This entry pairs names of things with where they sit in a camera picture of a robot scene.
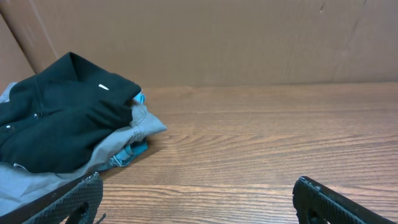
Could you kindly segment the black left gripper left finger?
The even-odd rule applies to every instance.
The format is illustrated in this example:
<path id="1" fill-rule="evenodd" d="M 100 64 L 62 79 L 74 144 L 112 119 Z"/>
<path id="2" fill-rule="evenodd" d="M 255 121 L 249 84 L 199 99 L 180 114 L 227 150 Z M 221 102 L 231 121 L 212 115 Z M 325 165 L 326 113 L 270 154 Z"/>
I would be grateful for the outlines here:
<path id="1" fill-rule="evenodd" d="M 103 180 L 92 172 L 1 216 L 1 224 L 93 224 L 103 198 Z"/>

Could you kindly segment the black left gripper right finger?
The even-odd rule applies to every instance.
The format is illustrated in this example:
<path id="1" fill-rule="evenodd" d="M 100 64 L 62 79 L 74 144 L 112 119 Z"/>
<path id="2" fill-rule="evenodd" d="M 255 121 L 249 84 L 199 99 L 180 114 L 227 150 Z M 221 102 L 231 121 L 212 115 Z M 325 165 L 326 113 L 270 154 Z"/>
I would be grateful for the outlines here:
<path id="1" fill-rule="evenodd" d="M 395 224 L 306 176 L 292 193 L 300 224 Z"/>

